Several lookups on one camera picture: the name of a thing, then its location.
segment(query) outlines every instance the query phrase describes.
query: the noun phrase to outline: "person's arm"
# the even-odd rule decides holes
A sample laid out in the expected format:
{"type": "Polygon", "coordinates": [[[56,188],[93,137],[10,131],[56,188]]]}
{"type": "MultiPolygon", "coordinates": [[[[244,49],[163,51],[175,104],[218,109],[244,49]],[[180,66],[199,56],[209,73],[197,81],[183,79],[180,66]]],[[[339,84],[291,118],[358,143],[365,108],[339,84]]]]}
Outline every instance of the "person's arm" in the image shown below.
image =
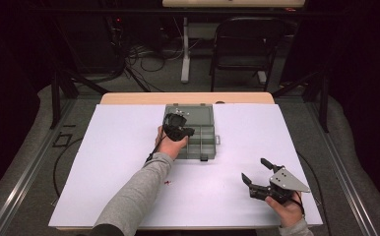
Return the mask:
{"type": "MultiPolygon", "coordinates": [[[[293,194],[293,199],[300,202],[298,194],[293,194]]],[[[303,217],[300,206],[290,201],[281,205],[271,197],[267,197],[265,201],[280,217],[280,235],[313,236],[313,232],[307,227],[307,222],[303,217]]]]}
{"type": "Polygon", "coordinates": [[[174,142],[164,137],[153,158],[106,205],[91,236],[135,235],[139,224],[156,200],[158,189],[171,169],[172,161],[180,149],[186,146],[187,140],[186,137],[180,142],[174,142]]]}

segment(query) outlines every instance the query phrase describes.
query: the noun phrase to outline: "floor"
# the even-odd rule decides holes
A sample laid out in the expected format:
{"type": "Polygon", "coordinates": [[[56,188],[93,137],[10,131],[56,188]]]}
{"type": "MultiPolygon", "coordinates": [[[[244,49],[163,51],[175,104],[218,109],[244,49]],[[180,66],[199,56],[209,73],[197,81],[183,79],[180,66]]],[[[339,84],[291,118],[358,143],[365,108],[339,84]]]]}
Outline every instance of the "floor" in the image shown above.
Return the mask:
{"type": "MultiPolygon", "coordinates": [[[[280,87],[284,60],[281,55],[276,63],[270,91],[280,87]]],[[[180,82],[179,57],[160,61],[149,54],[131,60],[128,66],[151,91],[209,91],[209,65],[208,57],[192,58],[188,84],[180,82]]],[[[242,78],[240,74],[222,75],[227,78],[218,90],[262,90],[252,75],[243,76],[245,83],[241,87],[230,86],[235,78],[242,78]]],[[[111,91],[142,91],[126,74],[110,81],[102,80],[99,75],[89,75],[89,78],[111,91]]],[[[38,94],[41,106],[32,130],[0,182],[0,235],[87,235],[88,231],[59,231],[47,226],[57,200],[52,177],[55,176],[60,191],[81,144],[79,139],[87,130],[95,105],[101,98],[82,84],[76,86],[80,92],[78,99],[66,99],[62,95],[62,119],[54,130],[49,129],[52,122],[50,87],[38,94]],[[71,137],[68,142],[64,140],[67,137],[71,137]],[[60,147],[65,142],[70,146],[60,147]],[[54,170],[57,159],[58,168],[54,170]]],[[[302,90],[297,88],[276,98],[276,104],[283,112],[325,222],[313,227],[312,231],[315,235],[380,235],[380,196],[356,160],[353,138],[342,108],[330,99],[330,133],[324,133],[316,119],[317,105],[304,103],[300,96],[302,90]]],[[[278,231],[276,228],[257,229],[256,234],[278,235],[278,231]]]]}

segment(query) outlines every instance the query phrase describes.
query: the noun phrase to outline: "table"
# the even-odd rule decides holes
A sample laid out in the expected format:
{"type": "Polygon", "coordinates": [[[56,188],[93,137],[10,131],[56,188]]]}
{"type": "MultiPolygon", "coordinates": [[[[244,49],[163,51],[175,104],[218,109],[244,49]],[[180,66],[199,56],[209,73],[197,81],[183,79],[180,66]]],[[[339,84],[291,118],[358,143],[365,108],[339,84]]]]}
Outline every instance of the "table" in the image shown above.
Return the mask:
{"type": "MultiPolygon", "coordinates": [[[[107,93],[96,107],[49,226],[93,227],[154,147],[166,104],[217,101],[224,104],[213,104],[222,140],[216,158],[177,159],[139,229],[278,226],[279,218],[266,203],[249,198],[241,172],[256,184],[269,185],[273,172],[260,164],[260,157],[266,157],[308,184],[283,115],[267,92],[107,93]]],[[[308,223],[322,224],[312,194],[303,194],[303,203],[308,223]]]]}
{"type": "MultiPolygon", "coordinates": [[[[170,8],[302,8],[305,0],[162,0],[163,7],[170,8]]],[[[183,23],[183,66],[181,83],[189,82],[189,23],[183,23]]]]}

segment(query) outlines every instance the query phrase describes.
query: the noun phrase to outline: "gray sleeve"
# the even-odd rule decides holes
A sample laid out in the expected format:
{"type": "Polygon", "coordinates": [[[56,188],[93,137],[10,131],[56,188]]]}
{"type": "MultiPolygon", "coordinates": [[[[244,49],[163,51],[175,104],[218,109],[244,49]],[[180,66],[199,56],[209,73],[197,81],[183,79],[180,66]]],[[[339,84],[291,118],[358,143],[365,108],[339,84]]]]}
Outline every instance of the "gray sleeve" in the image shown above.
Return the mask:
{"type": "Polygon", "coordinates": [[[313,236],[313,232],[307,228],[307,222],[304,218],[291,227],[279,227],[279,231],[282,236],[313,236]]]}
{"type": "Polygon", "coordinates": [[[156,200],[158,189],[172,166],[172,159],[157,152],[153,159],[109,201],[100,214],[95,226],[112,224],[125,236],[135,235],[142,219],[156,200]]]}

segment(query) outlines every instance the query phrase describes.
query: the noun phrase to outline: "black curtain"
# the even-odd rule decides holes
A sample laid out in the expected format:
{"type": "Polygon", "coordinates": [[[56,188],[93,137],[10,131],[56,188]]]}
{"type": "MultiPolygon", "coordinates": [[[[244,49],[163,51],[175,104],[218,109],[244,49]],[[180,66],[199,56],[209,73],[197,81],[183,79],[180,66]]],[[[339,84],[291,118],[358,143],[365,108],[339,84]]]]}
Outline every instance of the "black curtain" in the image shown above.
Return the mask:
{"type": "Polygon", "coordinates": [[[331,76],[363,169],[380,191],[380,1],[376,1],[331,76]]]}
{"type": "Polygon", "coordinates": [[[0,0],[0,179],[34,122],[37,92],[53,74],[31,23],[17,1],[0,0]]]}
{"type": "MultiPolygon", "coordinates": [[[[341,12],[354,0],[306,0],[306,11],[341,12]]],[[[331,53],[340,21],[298,21],[297,33],[285,60],[281,82],[293,82],[318,71],[331,53]]]]}

